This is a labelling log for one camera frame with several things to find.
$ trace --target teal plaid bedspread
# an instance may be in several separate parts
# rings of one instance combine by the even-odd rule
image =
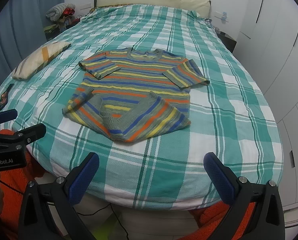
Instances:
[[[273,114],[248,72],[193,11],[131,5],[97,9],[54,40],[71,46],[28,81],[15,83],[4,110],[16,120],[1,124],[18,131],[46,125],[44,138],[28,146],[39,163],[66,176],[89,152],[100,167],[88,192],[107,201],[145,209],[194,209],[219,196],[203,168],[214,152],[237,176],[279,182],[282,148]],[[193,59],[209,86],[191,89],[191,125],[138,143],[113,142],[62,115],[84,71],[78,62],[100,50],[165,49]]]

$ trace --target cushion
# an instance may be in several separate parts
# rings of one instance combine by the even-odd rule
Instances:
[[[15,79],[28,79],[43,69],[48,63],[65,51],[70,46],[69,42],[60,41],[41,46],[21,61],[11,76]]]

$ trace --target sweater sleeve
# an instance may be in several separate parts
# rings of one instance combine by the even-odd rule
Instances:
[[[187,88],[199,83],[210,84],[210,81],[201,74],[192,59],[163,72],[163,74],[180,88]]]
[[[81,60],[79,66],[97,79],[101,79],[120,69],[115,63],[107,59],[103,51],[95,53],[85,60]]]

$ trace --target wardrobe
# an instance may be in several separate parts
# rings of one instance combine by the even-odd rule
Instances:
[[[278,124],[284,210],[298,207],[298,5],[249,0],[233,52],[264,94]]]

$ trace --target wall socket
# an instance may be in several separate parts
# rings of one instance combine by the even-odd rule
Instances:
[[[222,18],[222,13],[215,12],[215,13],[214,13],[214,16],[215,16],[216,18],[221,19],[221,18]]]
[[[88,9],[88,8],[91,8],[91,3],[87,3],[87,4],[81,5],[81,6],[79,7],[80,10]]]

